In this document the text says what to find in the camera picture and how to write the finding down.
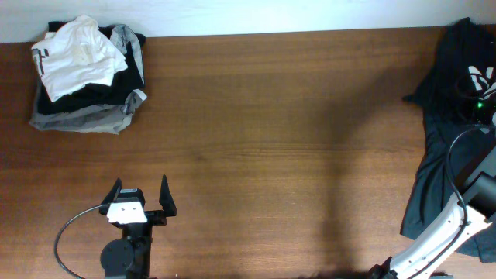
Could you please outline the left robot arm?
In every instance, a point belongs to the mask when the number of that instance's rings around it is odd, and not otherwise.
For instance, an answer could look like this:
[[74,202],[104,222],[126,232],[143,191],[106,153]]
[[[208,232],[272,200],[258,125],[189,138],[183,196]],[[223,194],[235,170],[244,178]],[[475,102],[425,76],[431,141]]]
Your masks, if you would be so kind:
[[100,255],[106,278],[145,279],[150,276],[153,228],[165,226],[177,215],[168,180],[162,177],[158,202],[160,210],[146,210],[146,199],[139,188],[124,189],[117,180],[102,200],[98,212],[122,231],[120,238],[108,243]]

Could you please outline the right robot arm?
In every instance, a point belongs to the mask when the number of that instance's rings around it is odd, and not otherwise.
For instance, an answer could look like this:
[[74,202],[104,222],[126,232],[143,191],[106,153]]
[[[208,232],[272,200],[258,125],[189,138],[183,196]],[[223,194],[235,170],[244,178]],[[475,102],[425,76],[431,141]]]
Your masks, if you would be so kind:
[[481,259],[495,247],[495,75],[471,67],[429,74],[405,97],[423,107],[425,156],[401,234],[413,244],[369,278],[430,278],[457,250]]

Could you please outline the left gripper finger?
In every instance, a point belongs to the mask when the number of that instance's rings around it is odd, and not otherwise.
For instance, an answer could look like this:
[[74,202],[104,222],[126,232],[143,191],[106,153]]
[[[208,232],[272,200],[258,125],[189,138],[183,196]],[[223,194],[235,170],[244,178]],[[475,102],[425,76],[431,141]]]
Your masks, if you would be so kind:
[[102,204],[107,205],[112,203],[116,199],[121,189],[122,189],[122,181],[120,178],[117,178],[109,193],[102,200]]
[[162,206],[162,210],[166,216],[177,215],[177,207],[171,195],[167,176],[165,174],[163,175],[161,181],[159,204]]

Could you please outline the dark green Nike t-shirt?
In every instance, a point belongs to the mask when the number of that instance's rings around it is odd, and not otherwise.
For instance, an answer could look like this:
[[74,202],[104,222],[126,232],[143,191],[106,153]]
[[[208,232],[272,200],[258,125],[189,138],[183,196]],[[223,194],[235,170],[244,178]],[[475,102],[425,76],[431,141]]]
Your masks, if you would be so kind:
[[491,147],[495,132],[470,121],[455,83],[464,75],[495,78],[495,35],[464,18],[448,26],[437,44],[435,62],[406,102],[422,108],[425,155],[405,210],[401,234],[416,239],[438,216],[453,189],[447,167],[458,174]]

